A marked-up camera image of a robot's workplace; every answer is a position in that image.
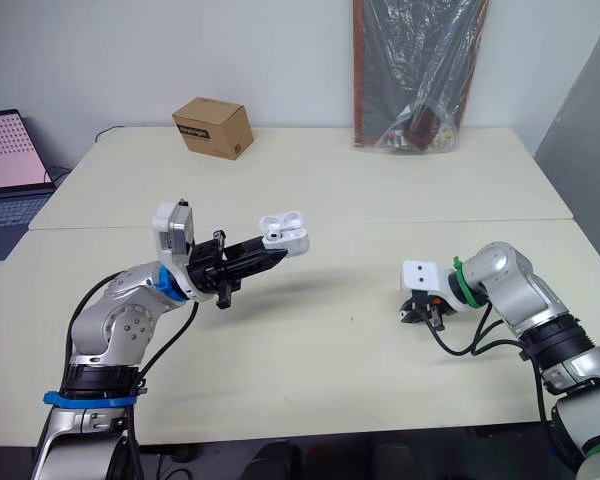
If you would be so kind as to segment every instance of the laptop screen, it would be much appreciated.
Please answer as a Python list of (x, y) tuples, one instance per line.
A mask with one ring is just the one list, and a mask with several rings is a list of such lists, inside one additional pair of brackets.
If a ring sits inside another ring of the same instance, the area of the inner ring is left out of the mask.
[(0, 112), (0, 188), (43, 184), (45, 176), (18, 111)]

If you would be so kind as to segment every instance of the label on box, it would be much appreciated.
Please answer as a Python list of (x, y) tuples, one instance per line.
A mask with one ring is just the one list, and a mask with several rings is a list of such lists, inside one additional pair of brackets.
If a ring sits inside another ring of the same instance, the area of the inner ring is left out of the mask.
[(190, 135), (192, 137), (205, 138), (205, 139), (211, 138), (211, 135), (209, 135), (209, 132), (202, 128), (185, 127), (184, 125), (177, 125), (177, 127), (178, 127), (178, 130), (180, 130), (180, 133), (183, 135)]

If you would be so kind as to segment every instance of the cardboard box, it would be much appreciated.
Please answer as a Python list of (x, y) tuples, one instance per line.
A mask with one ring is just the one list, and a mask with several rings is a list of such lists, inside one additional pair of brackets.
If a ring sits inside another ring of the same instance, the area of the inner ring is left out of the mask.
[(253, 143), (243, 105), (198, 97), (176, 110), (173, 121), (193, 152), (235, 160)]

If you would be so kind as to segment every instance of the laptop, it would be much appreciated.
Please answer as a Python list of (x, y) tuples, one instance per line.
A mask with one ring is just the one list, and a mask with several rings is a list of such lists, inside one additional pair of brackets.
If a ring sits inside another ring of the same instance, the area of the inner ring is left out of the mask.
[(16, 109), (0, 111), (0, 260), (55, 191)]

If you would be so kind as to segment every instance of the gray wall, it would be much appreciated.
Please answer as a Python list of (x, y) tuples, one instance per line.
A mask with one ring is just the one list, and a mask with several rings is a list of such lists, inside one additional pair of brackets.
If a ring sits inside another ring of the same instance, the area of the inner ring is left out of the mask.
[(600, 254), (600, 39), (536, 160)]

